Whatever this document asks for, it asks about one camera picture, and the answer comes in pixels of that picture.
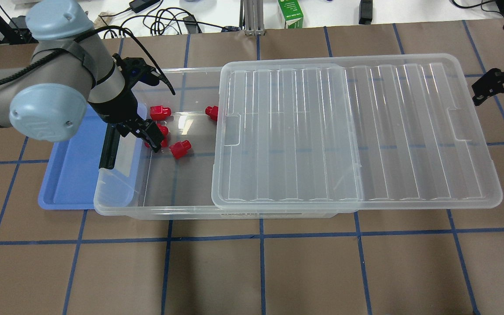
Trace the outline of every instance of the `blue plastic tray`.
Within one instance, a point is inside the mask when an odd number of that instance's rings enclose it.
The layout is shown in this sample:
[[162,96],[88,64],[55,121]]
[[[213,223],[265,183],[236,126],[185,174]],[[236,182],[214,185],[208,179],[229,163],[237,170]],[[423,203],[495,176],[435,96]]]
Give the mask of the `blue plastic tray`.
[[38,204],[47,210],[93,209],[106,123],[87,107],[74,137],[57,142],[46,168]]

